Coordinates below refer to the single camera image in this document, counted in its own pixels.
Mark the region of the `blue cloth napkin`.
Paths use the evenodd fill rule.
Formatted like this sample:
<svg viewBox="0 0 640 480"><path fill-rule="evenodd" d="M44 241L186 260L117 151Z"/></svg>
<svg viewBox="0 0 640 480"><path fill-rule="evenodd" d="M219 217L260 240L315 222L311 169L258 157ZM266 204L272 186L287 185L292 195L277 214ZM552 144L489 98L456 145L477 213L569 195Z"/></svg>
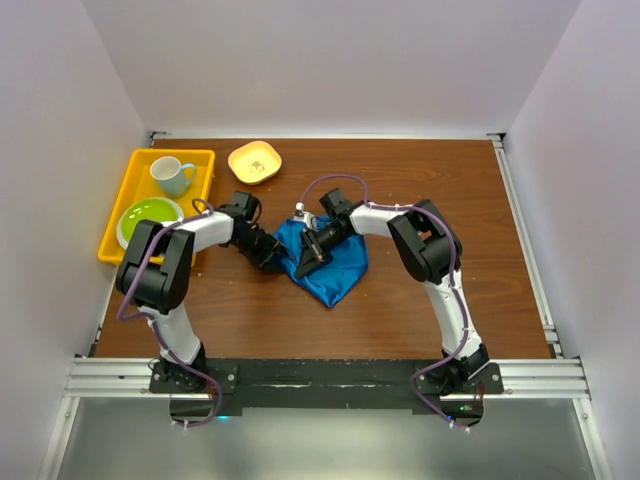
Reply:
<svg viewBox="0 0 640 480"><path fill-rule="evenodd" d="M368 250L363 236L348 238L331 250L332 260L322 268L302 278L295 272L302 256L300 234L304 224L285 220L274 237L286 248L289 256L277 256L283 272L299 287L306 290L327 308L335 307L359 283L369 268Z"/></svg>

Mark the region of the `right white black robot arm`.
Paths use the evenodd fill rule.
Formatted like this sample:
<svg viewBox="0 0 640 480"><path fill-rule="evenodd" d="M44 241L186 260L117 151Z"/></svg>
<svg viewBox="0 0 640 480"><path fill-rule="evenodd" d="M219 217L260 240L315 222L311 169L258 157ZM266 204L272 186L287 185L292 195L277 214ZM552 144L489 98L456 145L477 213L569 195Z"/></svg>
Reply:
<svg viewBox="0 0 640 480"><path fill-rule="evenodd" d="M327 266L332 250L356 236L376 235L393 241L408 274L426 290L442 335L443 359L414 375L444 394L466 393L481 380L489 354L477 333L462 284L462 245L429 200L414 205L353 203L336 188L320 199L329 216L322 228L298 202L293 219L304 224L301 257L295 271L302 278Z"/></svg>

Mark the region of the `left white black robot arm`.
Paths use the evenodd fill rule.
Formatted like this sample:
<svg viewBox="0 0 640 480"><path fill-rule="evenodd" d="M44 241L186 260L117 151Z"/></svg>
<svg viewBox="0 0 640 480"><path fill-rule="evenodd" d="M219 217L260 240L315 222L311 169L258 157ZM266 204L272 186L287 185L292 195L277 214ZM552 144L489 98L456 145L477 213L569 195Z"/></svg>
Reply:
<svg viewBox="0 0 640 480"><path fill-rule="evenodd" d="M236 191L219 207L195 198L192 206L196 214L191 217L137 223L116 275L116 288L124 295L117 319L147 322L160 348L161 379L185 392L213 391L205 348L185 305L193 256L213 246L232 246L258 270L278 273L278 259L289 252L259 225L262 204L250 193Z"/></svg>

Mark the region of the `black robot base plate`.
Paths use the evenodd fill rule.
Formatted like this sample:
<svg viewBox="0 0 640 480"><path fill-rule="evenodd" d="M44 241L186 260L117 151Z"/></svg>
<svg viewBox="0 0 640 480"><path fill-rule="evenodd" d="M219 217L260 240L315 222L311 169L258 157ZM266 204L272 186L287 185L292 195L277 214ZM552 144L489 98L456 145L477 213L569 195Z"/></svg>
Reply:
<svg viewBox="0 0 640 480"><path fill-rule="evenodd" d="M249 409L389 409L430 414L410 386L415 372L430 360L207 360L211 377L222 390L223 416L240 416ZM443 367L421 374L417 391L456 419L479 419L485 395L502 394L497 363L487 364L472 379L461 382Z"/></svg>

